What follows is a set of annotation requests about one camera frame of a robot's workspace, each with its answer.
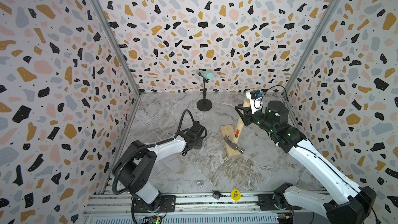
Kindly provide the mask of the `wooden block with nails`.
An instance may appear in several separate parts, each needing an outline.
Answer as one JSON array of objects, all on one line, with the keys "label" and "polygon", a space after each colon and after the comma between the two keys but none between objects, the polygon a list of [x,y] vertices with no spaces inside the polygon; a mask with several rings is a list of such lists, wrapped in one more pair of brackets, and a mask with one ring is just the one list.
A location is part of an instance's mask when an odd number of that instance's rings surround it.
[{"label": "wooden block with nails", "polygon": [[234,141],[235,130],[232,125],[222,125],[220,127],[221,135],[226,147],[227,158],[234,158],[240,156],[245,151],[240,148],[238,144]]}]

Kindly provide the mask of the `wooden handle claw hammer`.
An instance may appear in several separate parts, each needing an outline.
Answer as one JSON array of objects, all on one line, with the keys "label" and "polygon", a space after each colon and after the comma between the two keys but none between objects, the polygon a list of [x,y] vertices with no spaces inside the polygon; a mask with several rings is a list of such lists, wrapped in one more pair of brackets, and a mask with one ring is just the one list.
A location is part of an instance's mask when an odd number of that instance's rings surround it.
[{"label": "wooden handle claw hammer", "polygon": [[233,142],[236,142],[236,143],[238,144],[238,141],[239,141],[239,138],[240,138],[240,135],[241,135],[241,133],[242,133],[243,128],[244,128],[244,126],[238,127],[238,126],[236,125],[236,128],[234,128],[234,130],[235,130],[235,138],[234,138],[234,141],[233,141]]}]

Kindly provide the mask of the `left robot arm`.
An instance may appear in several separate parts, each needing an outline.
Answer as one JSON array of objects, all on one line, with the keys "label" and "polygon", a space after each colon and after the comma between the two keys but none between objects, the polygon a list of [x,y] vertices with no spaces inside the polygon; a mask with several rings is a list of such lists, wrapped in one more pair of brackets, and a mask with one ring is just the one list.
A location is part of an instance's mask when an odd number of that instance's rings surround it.
[{"label": "left robot arm", "polygon": [[201,149],[207,137],[207,129],[194,121],[193,125],[179,130],[171,138],[156,143],[144,144],[134,141],[114,165],[112,193],[129,193],[148,212],[155,212],[162,206],[162,193],[149,182],[154,165],[176,153],[186,155],[192,149]]}]

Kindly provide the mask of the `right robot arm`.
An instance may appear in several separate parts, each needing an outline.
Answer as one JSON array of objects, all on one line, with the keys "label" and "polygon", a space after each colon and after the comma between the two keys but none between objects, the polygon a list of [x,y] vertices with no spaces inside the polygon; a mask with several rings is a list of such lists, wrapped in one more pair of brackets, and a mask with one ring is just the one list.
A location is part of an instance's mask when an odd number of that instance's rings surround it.
[{"label": "right robot arm", "polygon": [[257,125],[268,137],[303,165],[326,189],[317,194],[284,183],[274,191],[273,202],[278,209],[298,206],[321,215],[332,224],[362,224],[373,213],[376,192],[361,187],[330,163],[297,128],[288,123],[289,111],[280,101],[270,101],[265,110],[235,107],[243,124]]}]

